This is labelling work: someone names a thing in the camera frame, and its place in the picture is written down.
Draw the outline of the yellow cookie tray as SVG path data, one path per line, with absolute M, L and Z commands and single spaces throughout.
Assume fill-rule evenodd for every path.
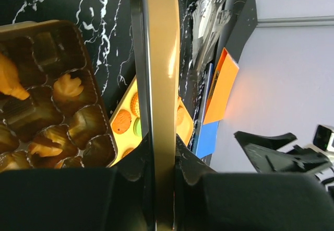
M 134 135 L 133 126 L 136 118 L 140 118 L 137 79 L 134 78 L 125 95 L 110 118 L 112 133 L 115 138 L 117 155 L 112 165 L 134 150 L 142 138 Z M 176 133 L 185 145 L 189 144 L 194 129 L 194 122 L 188 113 L 181 97 L 177 101 Z

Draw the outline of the silver tin lid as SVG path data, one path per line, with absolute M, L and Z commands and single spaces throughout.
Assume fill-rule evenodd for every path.
M 130 0 L 130 9 L 141 131 L 153 155 L 155 229 L 172 230 L 180 66 L 178 0 Z

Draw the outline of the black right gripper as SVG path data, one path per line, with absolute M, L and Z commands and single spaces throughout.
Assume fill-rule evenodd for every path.
M 297 140 L 291 132 L 262 136 L 237 131 L 234 137 L 258 173 L 310 174 L 323 186 L 333 186 L 333 126 L 319 124 L 311 143 L 286 151 L 283 148 Z

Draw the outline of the orange flower cookie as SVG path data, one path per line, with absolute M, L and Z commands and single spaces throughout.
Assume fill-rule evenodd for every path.
M 64 74 L 53 85 L 53 97 L 57 101 L 71 100 L 79 96 L 83 90 L 80 78 L 71 78 L 70 74 Z

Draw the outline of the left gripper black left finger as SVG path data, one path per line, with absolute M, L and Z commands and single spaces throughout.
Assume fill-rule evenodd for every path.
M 148 137 L 110 168 L 1 173 L 1 230 L 154 230 Z

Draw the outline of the orange fish cookie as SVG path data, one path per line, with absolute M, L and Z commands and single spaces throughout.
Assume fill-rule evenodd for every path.
M 20 83 L 16 65 L 1 53 L 1 92 L 19 100 L 27 99 L 30 94 Z

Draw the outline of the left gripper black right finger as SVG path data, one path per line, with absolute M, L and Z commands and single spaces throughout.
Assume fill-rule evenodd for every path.
M 333 199 L 301 174 L 222 174 L 178 138 L 176 230 L 333 230 Z

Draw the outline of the brown compartment cookie box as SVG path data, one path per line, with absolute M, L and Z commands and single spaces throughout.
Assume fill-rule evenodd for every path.
M 30 94 L 19 100 L 1 92 L 1 171 L 111 166 L 117 149 L 77 26 L 64 20 L 1 26 L 1 53 Z M 64 74 L 80 78 L 84 89 L 57 101 L 53 85 Z

